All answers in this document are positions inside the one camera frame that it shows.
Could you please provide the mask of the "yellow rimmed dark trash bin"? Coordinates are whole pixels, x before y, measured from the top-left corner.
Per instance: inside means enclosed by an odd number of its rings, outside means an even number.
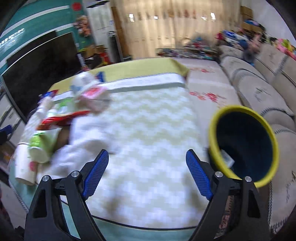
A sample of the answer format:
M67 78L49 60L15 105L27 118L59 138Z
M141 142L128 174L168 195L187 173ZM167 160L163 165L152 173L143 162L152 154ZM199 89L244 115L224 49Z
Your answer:
M229 178L249 176L256 188L261 188L278 170L280 150L271 126L245 106L229 105L215 112L208 144L212 163Z

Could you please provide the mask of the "red snack bag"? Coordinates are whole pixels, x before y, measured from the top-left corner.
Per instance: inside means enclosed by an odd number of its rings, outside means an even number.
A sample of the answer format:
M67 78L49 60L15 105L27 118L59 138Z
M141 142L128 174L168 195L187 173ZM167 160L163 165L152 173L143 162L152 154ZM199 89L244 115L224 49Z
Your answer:
M91 113L90 110L81 110L73 113L60 114L45 118L37 127L38 131L53 130L55 128L62 128L69 126L74 118L85 116Z

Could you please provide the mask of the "white green drink bottle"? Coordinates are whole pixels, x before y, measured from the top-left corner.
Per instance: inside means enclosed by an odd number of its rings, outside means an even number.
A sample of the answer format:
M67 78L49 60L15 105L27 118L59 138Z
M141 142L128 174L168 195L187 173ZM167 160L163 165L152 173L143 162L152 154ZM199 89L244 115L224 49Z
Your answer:
M50 161L60 130L61 128L36 131L32 135L29 141L28 152L33 161L41 164Z

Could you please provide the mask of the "pink strawberry milk carton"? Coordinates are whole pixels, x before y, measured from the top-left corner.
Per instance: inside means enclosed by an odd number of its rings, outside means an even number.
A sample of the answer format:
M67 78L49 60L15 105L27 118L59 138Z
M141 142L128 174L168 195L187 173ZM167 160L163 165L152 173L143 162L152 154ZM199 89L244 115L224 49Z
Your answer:
M85 90L78 97L79 104L93 113L104 111L111 103L109 91L105 87L94 86Z

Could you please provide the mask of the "floral white mattress pad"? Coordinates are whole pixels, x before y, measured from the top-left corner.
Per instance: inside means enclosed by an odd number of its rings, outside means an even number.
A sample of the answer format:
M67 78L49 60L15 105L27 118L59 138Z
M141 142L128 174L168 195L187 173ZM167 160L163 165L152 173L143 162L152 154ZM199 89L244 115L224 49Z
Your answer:
M236 90L227 75L215 61L189 58L175 58L189 69L187 88L196 114L200 139L208 146L208 129L214 114L228 105L241 105Z

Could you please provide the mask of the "small white pill bottle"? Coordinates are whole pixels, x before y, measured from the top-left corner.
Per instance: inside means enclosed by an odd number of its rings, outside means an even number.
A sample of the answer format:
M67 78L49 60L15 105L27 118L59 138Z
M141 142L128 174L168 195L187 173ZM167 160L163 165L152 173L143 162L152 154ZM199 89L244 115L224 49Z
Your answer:
M46 116L48 111L54 106L54 102L53 102L53 97L50 96L46 96L44 97L37 110L36 110L36 115L39 119L43 120Z

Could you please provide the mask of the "white paper cup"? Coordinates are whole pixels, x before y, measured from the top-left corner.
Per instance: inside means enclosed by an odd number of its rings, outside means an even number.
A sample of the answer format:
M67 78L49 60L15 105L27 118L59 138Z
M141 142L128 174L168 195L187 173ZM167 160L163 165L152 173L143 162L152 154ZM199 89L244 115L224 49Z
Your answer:
M22 184L33 186L36 181L38 163L29 154L28 143L19 143L15 151L15 179Z

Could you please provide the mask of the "white blue yogurt cup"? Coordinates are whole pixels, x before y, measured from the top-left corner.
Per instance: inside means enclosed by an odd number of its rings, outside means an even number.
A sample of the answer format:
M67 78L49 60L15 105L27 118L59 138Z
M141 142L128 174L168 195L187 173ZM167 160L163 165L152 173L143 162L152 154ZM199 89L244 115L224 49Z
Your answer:
M95 76L89 72L81 72L74 76L71 81L70 89L73 92L74 96L79 96L90 87L97 85L98 80Z

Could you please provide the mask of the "beige sectional sofa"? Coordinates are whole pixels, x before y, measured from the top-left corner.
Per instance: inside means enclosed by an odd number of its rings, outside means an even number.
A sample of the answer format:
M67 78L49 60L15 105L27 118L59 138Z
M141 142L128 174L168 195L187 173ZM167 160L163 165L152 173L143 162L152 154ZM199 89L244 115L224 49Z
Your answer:
M242 103L270 125L280 149L280 163L268 193L272 234L295 222L295 60L270 44L262 44L254 64L243 52L219 46L220 63Z

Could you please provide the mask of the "black television screen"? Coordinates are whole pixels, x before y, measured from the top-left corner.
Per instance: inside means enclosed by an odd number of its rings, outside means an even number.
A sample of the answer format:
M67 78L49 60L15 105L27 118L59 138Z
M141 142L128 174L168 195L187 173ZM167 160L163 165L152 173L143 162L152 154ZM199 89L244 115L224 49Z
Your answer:
M55 37L32 49L2 75L13 105L26 119L39 101L39 95L81 70L72 33Z

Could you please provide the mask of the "beige embroidered curtain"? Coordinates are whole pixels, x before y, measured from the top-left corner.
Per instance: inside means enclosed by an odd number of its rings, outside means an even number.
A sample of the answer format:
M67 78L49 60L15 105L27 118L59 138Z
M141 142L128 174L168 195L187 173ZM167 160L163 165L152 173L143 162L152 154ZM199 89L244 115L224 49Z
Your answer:
M125 47L135 59L158 48L178 48L201 37L214 44L222 30L239 24L240 1L111 1Z

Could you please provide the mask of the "pile of plush toys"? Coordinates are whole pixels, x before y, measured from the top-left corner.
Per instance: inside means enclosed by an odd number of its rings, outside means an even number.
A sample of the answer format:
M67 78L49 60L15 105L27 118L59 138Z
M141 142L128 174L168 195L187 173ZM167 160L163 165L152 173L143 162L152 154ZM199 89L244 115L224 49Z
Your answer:
M296 49L288 39L276 39L273 46L279 51L296 60Z

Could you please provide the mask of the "white cabinet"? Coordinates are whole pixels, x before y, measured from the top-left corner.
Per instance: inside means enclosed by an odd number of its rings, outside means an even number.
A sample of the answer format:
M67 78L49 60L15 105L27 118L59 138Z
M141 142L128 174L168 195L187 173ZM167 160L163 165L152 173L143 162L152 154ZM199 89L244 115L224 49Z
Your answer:
M93 39L97 46L103 45L112 63L120 62L116 42L116 29L110 1L94 1L86 6Z

